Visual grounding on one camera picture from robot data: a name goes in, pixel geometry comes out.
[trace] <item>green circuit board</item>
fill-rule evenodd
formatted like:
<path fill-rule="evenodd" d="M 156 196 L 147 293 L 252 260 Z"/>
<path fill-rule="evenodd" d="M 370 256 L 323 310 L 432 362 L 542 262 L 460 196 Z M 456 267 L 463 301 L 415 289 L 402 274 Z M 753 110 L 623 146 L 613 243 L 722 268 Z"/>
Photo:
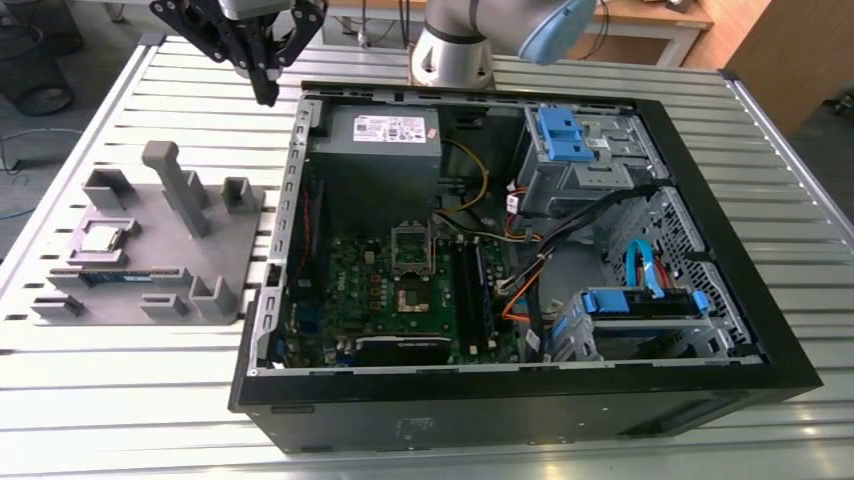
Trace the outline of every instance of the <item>green circuit board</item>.
<path fill-rule="evenodd" d="M 359 337 L 396 335 L 443 337 L 451 340 L 454 364 L 518 361 L 515 333 L 492 335 L 492 348 L 474 355 L 458 343 L 451 248 L 454 238 L 434 239 L 427 252 L 416 251 L 418 239 L 407 242 L 407 260 L 427 258 L 431 275 L 392 274 L 392 244 L 388 238 L 339 237 L 332 240 L 326 302 L 320 328 L 296 337 L 303 366 L 335 366 L 335 350 Z M 488 282 L 503 278 L 504 252 L 496 241 L 480 244 Z"/>

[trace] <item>open computer tower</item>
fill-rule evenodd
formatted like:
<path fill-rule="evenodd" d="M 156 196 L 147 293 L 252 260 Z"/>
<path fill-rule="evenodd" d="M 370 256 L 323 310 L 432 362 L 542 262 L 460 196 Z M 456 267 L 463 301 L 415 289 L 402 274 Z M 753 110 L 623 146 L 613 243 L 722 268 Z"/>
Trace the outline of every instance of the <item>open computer tower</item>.
<path fill-rule="evenodd" d="M 821 385 L 661 103 L 303 89 L 230 400 L 284 451 L 675 435 Z"/>

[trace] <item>aluminum extrusion table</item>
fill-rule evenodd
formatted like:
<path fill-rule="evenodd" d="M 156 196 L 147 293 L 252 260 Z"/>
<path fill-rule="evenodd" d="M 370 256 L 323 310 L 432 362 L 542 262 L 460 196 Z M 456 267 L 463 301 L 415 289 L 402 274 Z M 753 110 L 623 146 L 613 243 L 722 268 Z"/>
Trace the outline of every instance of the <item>aluminum extrusion table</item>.
<path fill-rule="evenodd" d="M 140 46 L 0 266 L 0 476 L 112 478 L 838 478 L 854 472 L 853 228 L 743 86 L 715 72 L 496 58 L 502 89 L 663 102 L 826 383 L 675 438 L 286 457 L 226 409 L 242 322 L 36 327 L 93 166 L 154 181 L 148 140 L 174 140 L 203 182 L 247 176 L 276 204 L 299 82 L 406 82 L 402 51 L 310 48 L 274 108 L 182 39 Z M 260 229 L 274 219 L 264 213 Z M 270 237 L 256 239 L 256 255 Z M 262 279 L 260 262 L 248 282 Z"/>

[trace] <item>motherboard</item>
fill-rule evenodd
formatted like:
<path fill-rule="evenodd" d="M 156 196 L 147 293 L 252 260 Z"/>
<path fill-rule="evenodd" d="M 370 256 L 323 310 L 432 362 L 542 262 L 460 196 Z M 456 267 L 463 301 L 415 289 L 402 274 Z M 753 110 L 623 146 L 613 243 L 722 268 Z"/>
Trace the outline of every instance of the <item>motherboard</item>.
<path fill-rule="evenodd" d="M 518 338 L 494 309 L 500 242 L 404 222 L 387 237 L 332 239 L 322 306 L 295 304 L 291 367 L 515 363 Z"/>

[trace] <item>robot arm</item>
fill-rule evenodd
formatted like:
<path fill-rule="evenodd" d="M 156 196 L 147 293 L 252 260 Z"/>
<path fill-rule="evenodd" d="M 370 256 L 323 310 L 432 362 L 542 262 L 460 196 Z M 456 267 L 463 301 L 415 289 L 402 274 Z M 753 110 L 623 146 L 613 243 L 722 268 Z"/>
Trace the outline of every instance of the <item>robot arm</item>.
<path fill-rule="evenodd" d="M 411 70 L 428 86 L 484 88 L 491 47 L 547 65 L 560 60 L 590 23 L 597 0 L 430 0 Z"/>
<path fill-rule="evenodd" d="M 563 58 L 593 17 L 597 0 L 430 0 L 412 52 L 412 77 L 428 86 L 484 88 L 492 81 L 491 44 L 536 64 Z M 272 106 L 276 79 L 320 30 L 328 0 L 155 0 L 151 11 L 215 61 L 250 79 Z M 290 10 L 294 29 L 274 38 Z"/>
<path fill-rule="evenodd" d="M 274 38 L 279 12 L 291 10 L 294 29 Z M 215 61 L 228 60 L 250 79 L 255 99 L 272 106 L 276 79 L 290 67 L 326 17 L 327 0 L 155 0 L 152 13 Z"/>

